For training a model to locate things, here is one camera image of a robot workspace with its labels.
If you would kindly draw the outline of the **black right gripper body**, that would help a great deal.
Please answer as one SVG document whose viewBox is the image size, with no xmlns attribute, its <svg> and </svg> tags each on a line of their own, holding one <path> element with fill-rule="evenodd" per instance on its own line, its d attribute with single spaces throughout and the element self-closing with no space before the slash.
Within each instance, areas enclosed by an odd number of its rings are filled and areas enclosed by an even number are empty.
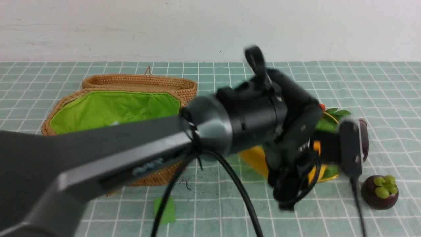
<svg viewBox="0 0 421 237">
<path fill-rule="evenodd" d="M 268 69 L 277 95 L 286 106 L 286 118 L 263 144 L 268 183 L 282 211 L 293 211 L 315 186 L 321 171 L 312 136 L 322 117 L 319 101 L 277 69 Z"/>
</svg>

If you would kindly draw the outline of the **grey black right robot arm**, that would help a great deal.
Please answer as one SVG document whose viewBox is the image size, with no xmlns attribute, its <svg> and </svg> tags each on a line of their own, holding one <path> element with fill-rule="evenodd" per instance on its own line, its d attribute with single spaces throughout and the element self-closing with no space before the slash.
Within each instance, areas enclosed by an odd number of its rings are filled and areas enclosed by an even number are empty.
<svg viewBox="0 0 421 237">
<path fill-rule="evenodd" d="M 323 110 L 296 82 L 267 68 L 259 47 L 246 49 L 245 58 L 251 80 L 196 97 L 175 116 L 58 136 L 1 131 L 1 236 L 72 237 L 89 201 L 182 161 L 162 198 L 154 237 L 183 168 L 207 154 L 233 179 L 261 237 L 251 200 L 223 156 L 275 138 L 294 160 Z"/>
</svg>

